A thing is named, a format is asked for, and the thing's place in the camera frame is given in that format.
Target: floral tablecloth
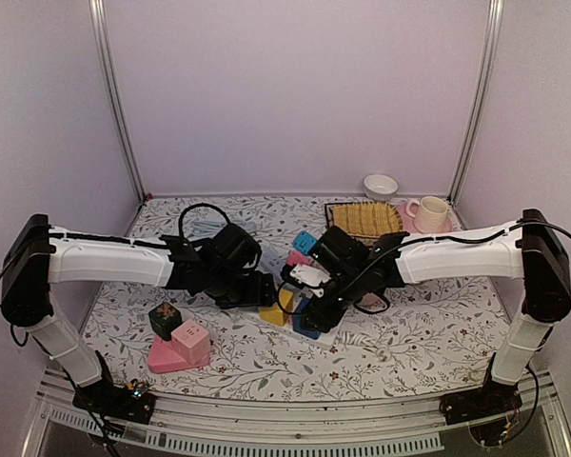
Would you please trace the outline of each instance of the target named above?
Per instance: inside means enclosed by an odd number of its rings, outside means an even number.
[[[255,238],[285,259],[301,230],[315,236],[325,231],[325,203],[364,198],[156,199],[144,205],[131,236],[176,233],[180,211],[202,201],[224,209],[231,218],[255,222]],[[194,218],[217,220],[210,210],[198,209],[187,219],[188,226]],[[459,227],[456,220],[454,227]],[[258,325],[236,312],[220,311],[204,294],[190,297],[182,291],[105,283],[84,336],[106,356],[117,381],[138,378],[149,381],[155,390],[186,395],[333,401],[415,395],[482,382],[489,357],[508,329],[487,278],[427,281],[391,289],[387,298],[392,306],[381,314],[350,310],[337,343],[326,349]],[[148,371],[146,360],[153,339],[148,312],[164,301],[209,329],[209,366],[163,375]],[[384,349],[382,358],[377,348]]]

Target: pink object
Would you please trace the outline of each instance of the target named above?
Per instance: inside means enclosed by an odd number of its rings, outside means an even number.
[[[211,351],[209,332],[192,319],[171,332],[171,345],[173,350],[192,364],[206,357]]]
[[[406,204],[399,205],[396,209],[398,210],[400,216],[402,217],[402,224],[404,225],[404,231],[407,231],[408,233],[419,233],[419,231],[417,230],[417,228],[413,223],[414,219],[406,213]],[[447,216],[446,221],[444,221],[442,230],[440,230],[439,233],[448,233],[449,231],[453,231],[453,222],[450,220],[450,216]]]
[[[305,255],[299,252],[298,250],[292,250],[287,256],[287,260],[285,261],[285,263],[287,265],[290,265],[291,267],[295,267],[299,264],[308,265],[309,261],[305,257]]]
[[[148,368],[155,374],[171,373],[183,369],[200,368],[209,365],[209,353],[196,364],[191,364],[173,350],[170,341],[155,336],[148,355]]]

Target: floral print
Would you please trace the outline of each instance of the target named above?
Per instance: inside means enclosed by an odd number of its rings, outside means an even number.
[[[324,204],[362,197],[230,196],[155,199],[144,204],[131,236],[177,232],[180,211],[206,201],[233,219],[253,221],[254,237],[282,262],[301,231],[325,231]],[[185,221],[219,220],[197,209]],[[454,227],[459,224],[453,218]],[[106,357],[115,379],[148,381],[152,388],[185,395],[307,402],[400,397],[482,382],[493,351],[508,329],[502,306],[487,278],[427,281],[390,289],[391,308],[366,315],[349,310],[331,349],[288,337],[270,325],[216,308],[204,294],[139,284],[105,283],[85,328],[93,349]],[[203,368],[152,374],[147,357],[153,339],[148,312],[168,302],[207,328],[211,363]],[[382,307],[368,296],[366,307]]]

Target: black cube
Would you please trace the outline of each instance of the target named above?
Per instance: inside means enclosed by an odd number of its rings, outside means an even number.
[[[182,325],[182,314],[168,302],[163,302],[148,313],[152,331],[165,341],[171,341],[171,332]]]

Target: mug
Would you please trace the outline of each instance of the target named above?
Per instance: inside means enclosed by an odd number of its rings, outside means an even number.
[[[416,205],[417,211],[412,212],[411,207]],[[420,233],[439,233],[442,231],[448,204],[438,197],[411,198],[406,203],[406,214],[413,219],[413,224]]]

